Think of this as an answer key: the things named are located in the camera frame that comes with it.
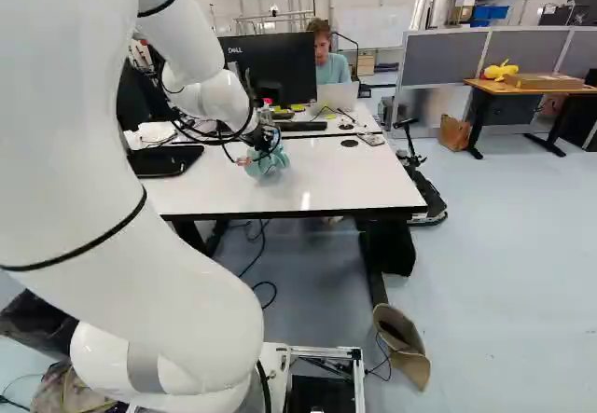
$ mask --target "computer monitor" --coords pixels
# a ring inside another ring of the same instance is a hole
[[[282,107],[317,100],[313,33],[242,35],[219,41],[227,67],[237,72],[252,97],[270,98]]]

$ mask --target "gray partition panel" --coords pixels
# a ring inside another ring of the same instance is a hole
[[[409,35],[402,86],[453,84],[475,77],[486,32]]]
[[[483,68],[510,59],[521,73],[553,71],[567,36],[567,30],[494,31]]]
[[[597,29],[574,33],[560,73],[584,79],[590,68],[597,68]]]

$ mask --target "yellow toy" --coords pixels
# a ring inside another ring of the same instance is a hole
[[[495,80],[495,82],[501,82],[504,80],[504,75],[517,75],[519,72],[518,65],[507,65],[510,59],[506,59],[501,65],[490,65],[485,68],[483,72],[484,79]]]

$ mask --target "cardboard box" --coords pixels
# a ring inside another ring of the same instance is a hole
[[[453,7],[450,14],[450,22],[458,23],[469,21],[473,16],[473,6]]]
[[[375,74],[375,56],[373,54],[359,54],[357,76],[371,76]]]
[[[504,82],[517,89],[582,89],[584,80],[558,73],[505,75]]]

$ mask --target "laptop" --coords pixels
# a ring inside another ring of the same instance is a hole
[[[358,82],[318,85],[317,102],[311,104],[311,110],[317,113],[327,105],[332,110],[350,112],[354,110],[357,97]]]

